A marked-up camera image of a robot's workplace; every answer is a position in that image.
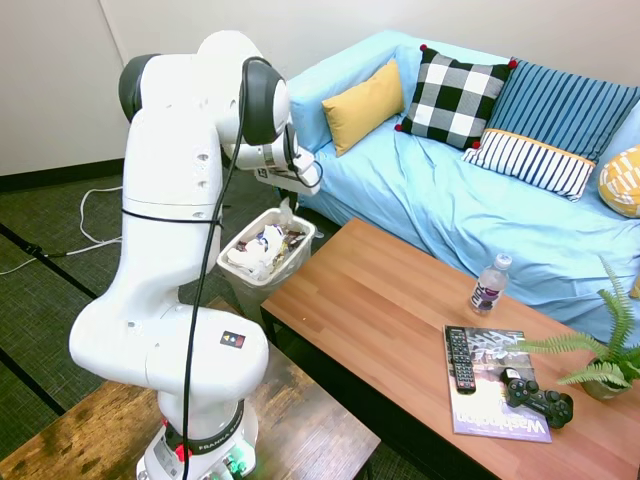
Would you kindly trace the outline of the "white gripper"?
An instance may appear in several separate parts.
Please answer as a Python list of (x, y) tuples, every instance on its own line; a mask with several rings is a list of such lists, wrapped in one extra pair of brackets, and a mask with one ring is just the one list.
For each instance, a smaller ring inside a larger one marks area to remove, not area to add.
[(300, 208), (300, 194), (315, 195), (319, 191), (321, 183), (321, 176), (315, 167), (310, 167), (303, 173), (259, 168), (254, 171), (254, 175), (256, 180), (261, 183), (295, 193), (294, 210)]

